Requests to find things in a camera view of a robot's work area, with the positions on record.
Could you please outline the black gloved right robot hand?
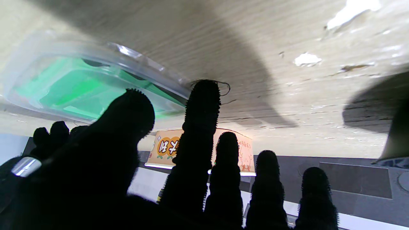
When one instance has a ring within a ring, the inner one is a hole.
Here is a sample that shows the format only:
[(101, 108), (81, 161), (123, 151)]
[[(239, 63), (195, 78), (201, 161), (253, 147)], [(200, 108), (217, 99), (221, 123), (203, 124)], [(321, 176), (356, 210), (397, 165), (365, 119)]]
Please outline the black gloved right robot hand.
[(50, 131), (45, 127), (39, 127), (33, 135), (35, 148), (29, 154), (16, 156), (7, 160), (0, 168), (0, 206), (4, 210), (10, 205), (16, 196), (16, 191), (23, 180), (23, 177), (12, 173), (12, 168), (24, 157), (33, 157), (41, 163), (48, 159), (58, 148), (64, 145), (67, 140), (86, 129), (87, 126), (77, 126), (72, 130), (66, 126), (65, 122), (54, 122)]

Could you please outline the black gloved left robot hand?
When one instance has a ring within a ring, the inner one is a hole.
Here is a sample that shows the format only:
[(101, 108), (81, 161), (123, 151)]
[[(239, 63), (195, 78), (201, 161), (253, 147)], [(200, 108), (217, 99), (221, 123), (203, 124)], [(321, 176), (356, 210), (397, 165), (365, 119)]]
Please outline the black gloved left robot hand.
[(139, 166), (137, 145), (152, 131), (146, 95), (127, 89), (101, 117), (22, 180), (10, 230), (241, 230), (239, 146), (234, 133), (214, 134), (220, 91), (200, 80), (186, 104), (174, 167), (159, 203), (128, 193)]

